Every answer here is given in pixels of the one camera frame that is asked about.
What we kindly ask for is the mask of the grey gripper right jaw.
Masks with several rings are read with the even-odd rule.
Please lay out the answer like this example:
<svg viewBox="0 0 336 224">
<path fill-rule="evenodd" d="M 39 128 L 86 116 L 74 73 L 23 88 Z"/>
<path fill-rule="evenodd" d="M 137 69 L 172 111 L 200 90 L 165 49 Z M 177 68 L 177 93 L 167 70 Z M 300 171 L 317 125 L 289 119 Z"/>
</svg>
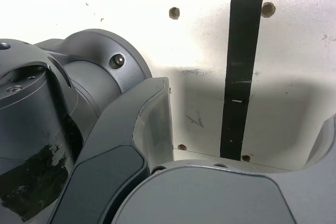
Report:
<svg viewBox="0 0 336 224">
<path fill-rule="evenodd" d="M 287 173 L 173 163 L 138 185 L 113 223 L 335 223 L 335 117 L 310 162 Z"/>
</svg>

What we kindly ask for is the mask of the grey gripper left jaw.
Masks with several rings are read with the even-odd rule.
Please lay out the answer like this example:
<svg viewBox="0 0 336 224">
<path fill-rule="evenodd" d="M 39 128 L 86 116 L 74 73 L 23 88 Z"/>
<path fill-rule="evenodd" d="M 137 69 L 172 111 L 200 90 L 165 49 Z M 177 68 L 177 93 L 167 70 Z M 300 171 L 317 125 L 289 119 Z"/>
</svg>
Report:
<svg viewBox="0 0 336 224">
<path fill-rule="evenodd" d="M 111 223 L 122 202 L 152 169 L 173 159 L 169 80 L 148 78 L 99 117 L 50 223 Z"/>
</svg>

